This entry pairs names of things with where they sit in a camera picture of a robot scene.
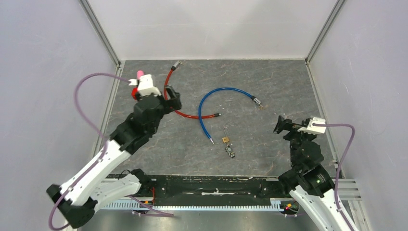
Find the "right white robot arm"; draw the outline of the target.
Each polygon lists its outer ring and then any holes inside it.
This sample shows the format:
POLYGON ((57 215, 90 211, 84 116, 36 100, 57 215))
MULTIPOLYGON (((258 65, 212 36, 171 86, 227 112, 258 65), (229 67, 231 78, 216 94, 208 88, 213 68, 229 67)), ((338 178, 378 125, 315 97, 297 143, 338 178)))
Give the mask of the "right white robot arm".
POLYGON ((355 136, 355 128, 350 124, 328 124, 319 117, 307 118, 302 123, 294 123, 283 116, 273 130, 290 143, 291 168, 278 177, 278 191, 283 196, 291 196, 305 210, 321 231, 356 231, 356 224, 344 208, 339 197, 340 170, 332 179, 321 165, 324 157, 321 147, 314 139, 326 132, 327 128, 346 127, 351 136, 338 162, 341 166, 355 136))

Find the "blue cable lock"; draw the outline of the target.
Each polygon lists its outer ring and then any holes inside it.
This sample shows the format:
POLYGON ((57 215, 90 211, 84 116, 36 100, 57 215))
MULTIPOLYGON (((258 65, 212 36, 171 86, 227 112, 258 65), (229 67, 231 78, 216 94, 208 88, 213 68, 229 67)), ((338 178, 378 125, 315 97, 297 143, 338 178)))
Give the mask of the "blue cable lock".
POLYGON ((198 116, 202 130, 212 144, 215 144, 214 140, 201 116, 204 116, 204 109, 205 111, 209 111, 210 106, 216 105, 215 100, 218 100, 219 106, 217 108, 222 110, 221 113, 224 113, 226 110, 227 113, 234 112, 243 115, 244 113, 258 110, 257 107, 262 105, 256 96, 238 88, 221 87, 208 92, 200 101, 198 116))

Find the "red cable lock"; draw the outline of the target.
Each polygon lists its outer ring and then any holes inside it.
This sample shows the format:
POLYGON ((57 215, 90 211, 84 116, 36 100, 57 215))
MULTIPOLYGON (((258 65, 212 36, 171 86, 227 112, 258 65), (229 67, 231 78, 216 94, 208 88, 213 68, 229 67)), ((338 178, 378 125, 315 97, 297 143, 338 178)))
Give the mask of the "red cable lock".
MULTIPOLYGON (((168 85, 168 82, 170 80, 171 75, 173 74, 173 72, 181 65, 181 61, 176 61, 172 67, 170 68, 170 71, 166 77, 165 83, 164 83, 164 88, 168 85)), ((189 115, 189 114, 185 114, 183 112, 180 112, 178 110, 175 111, 176 114, 184 117, 184 118, 189 118, 189 119, 199 119, 199 116, 197 115, 189 115)), ((205 116, 201 116, 202 119, 210 119, 210 118, 215 118, 215 117, 219 117, 222 116, 222 113, 215 113, 212 115, 205 115, 205 116)))

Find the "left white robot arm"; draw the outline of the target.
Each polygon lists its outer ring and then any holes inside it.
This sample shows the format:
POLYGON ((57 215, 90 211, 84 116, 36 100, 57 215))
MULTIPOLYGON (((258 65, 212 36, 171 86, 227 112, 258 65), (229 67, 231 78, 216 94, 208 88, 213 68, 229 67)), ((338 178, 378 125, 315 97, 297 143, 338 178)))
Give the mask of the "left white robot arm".
POLYGON ((46 189, 54 202, 48 220, 51 230, 80 228, 110 202, 135 193, 139 196, 150 193, 151 184, 145 180, 146 174, 142 170, 110 185, 101 187, 100 183, 157 133, 165 115, 182 108, 178 92, 171 86, 166 86, 165 92, 169 95, 168 99, 156 87, 149 90, 138 88, 133 112, 110 134, 98 154, 71 179, 61 185, 52 184, 46 189), (67 222, 60 228, 52 223, 56 210, 67 222))

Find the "small black key bunch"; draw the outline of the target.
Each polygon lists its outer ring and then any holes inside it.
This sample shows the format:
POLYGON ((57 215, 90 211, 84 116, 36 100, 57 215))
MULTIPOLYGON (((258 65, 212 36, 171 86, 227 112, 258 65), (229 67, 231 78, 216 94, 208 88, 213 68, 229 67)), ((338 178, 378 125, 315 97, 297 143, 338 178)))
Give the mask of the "small black key bunch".
POLYGON ((228 156, 230 158, 232 158, 232 159, 235 158, 235 152, 233 151, 233 149, 232 149, 232 147, 230 145, 227 145, 225 147, 225 151, 226 151, 226 153, 228 154, 228 156))

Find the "brass padlock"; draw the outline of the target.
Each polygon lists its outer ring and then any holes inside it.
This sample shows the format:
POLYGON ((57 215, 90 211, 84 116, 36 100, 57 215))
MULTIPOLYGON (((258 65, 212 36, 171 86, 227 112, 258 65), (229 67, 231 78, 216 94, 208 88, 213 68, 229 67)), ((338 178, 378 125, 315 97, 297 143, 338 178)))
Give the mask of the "brass padlock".
POLYGON ((230 132, 227 127, 223 128, 225 136, 222 138, 223 143, 228 144, 230 142, 230 132))

